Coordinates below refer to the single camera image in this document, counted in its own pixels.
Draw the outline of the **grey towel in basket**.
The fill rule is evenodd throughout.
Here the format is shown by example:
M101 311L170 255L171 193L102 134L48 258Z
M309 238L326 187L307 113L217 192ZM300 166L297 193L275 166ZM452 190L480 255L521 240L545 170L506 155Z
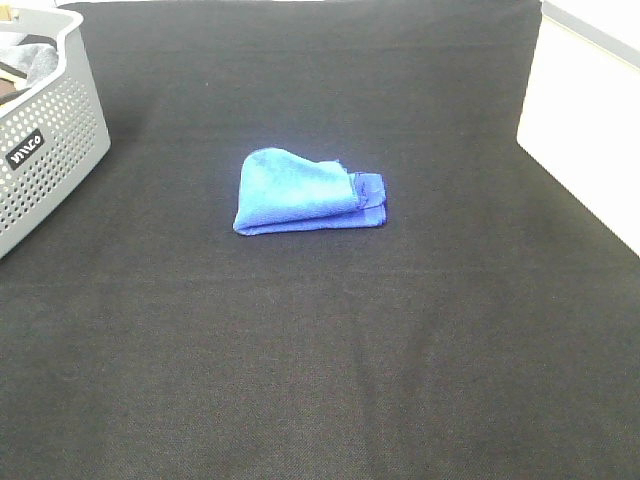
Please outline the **grey towel in basket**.
M25 83L15 84L18 90L24 90L56 70L58 54L53 46L45 43L14 45L1 48L1 62L27 74Z

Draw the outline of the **blue microfiber towel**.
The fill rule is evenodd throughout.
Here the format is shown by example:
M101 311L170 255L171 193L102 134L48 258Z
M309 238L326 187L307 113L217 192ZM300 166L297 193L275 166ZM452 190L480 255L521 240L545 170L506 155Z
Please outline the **blue microfiber towel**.
M313 162L279 148L244 160L236 233L260 234L379 227L386 223L380 174L350 172L337 161Z

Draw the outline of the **yellow cloth in basket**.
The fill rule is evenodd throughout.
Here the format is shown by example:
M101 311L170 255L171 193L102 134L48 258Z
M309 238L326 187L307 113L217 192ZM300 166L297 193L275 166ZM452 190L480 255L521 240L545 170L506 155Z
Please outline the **yellow cloth in basket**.
M3 81L11 82L13 84L25 83L27 81L27 74L8 65L6 63L0 63L0 78Z

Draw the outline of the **black table cloth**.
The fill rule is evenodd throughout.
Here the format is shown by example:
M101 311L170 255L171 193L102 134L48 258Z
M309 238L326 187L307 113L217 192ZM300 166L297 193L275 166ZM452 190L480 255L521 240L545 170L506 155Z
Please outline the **black table cloth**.
M535 1L81 4L108 155L1 263L5 479L635 479L639 260L516 143ZM245 236L279 148L386 223Z

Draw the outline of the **white plastic storage box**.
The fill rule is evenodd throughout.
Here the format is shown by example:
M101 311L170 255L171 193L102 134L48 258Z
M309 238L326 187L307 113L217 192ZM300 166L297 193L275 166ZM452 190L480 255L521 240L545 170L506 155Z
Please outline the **white plastic storage box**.
M542 2L516 139L639 250L638 2Z

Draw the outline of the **grey perforated plastic basket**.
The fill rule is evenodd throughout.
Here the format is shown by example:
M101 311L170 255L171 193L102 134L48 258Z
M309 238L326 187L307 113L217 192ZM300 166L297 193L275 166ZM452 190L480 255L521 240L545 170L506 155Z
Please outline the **grey perforated plastic basket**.
M1 252L73 192L111 146L80 27L81 14L6 6L5 33L55 41L56 69L1 109Z

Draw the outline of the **brown folded cloth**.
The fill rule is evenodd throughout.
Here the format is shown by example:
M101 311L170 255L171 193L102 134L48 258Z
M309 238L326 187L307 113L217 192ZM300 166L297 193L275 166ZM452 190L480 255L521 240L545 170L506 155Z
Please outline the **brown folded cloth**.
M18 98L22 92L17 89L14 83L2 79L0 81L0 105L3 106L16 98Z

